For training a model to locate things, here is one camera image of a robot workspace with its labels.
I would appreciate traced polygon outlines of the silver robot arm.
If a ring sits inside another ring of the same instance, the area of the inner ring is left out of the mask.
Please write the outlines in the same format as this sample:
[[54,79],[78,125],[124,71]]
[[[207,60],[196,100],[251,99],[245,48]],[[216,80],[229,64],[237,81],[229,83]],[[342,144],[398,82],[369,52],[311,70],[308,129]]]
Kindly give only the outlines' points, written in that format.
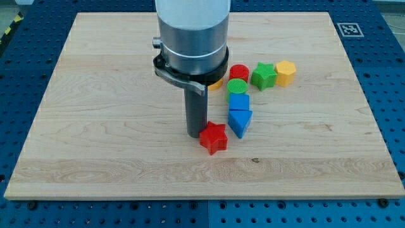
[[230,0],[156,0],[161,50],[171,68],[189,75],[213,71],[227,52]]

